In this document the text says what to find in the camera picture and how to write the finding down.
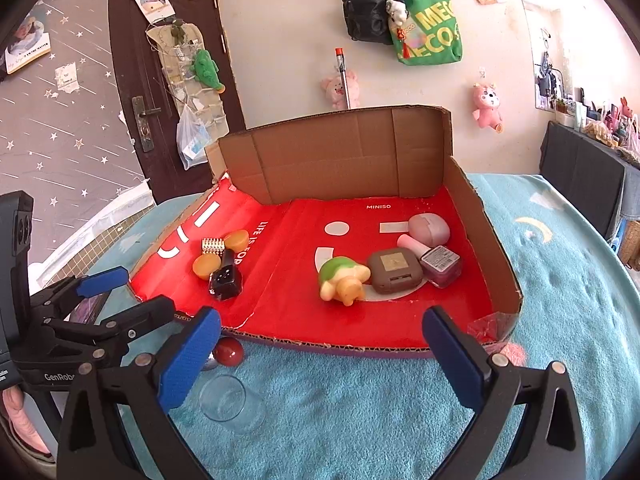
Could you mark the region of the person's left hand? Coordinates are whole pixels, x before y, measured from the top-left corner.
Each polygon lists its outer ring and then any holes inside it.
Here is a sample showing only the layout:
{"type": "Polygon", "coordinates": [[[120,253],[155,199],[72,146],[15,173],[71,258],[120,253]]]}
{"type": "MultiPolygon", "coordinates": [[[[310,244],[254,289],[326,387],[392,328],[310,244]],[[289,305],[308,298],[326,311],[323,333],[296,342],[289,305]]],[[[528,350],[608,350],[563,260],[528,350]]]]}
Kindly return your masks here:
{"type": "Polygon", "coordinates": [[[2,391],[2,402],[6,414],[8,414],[10,424],[17,437],[29,448],[49,455],[47,445],[35,430],[35,426],[30,421],[25,411],[25,397],[19,386],[12,386],[2,391]]]}

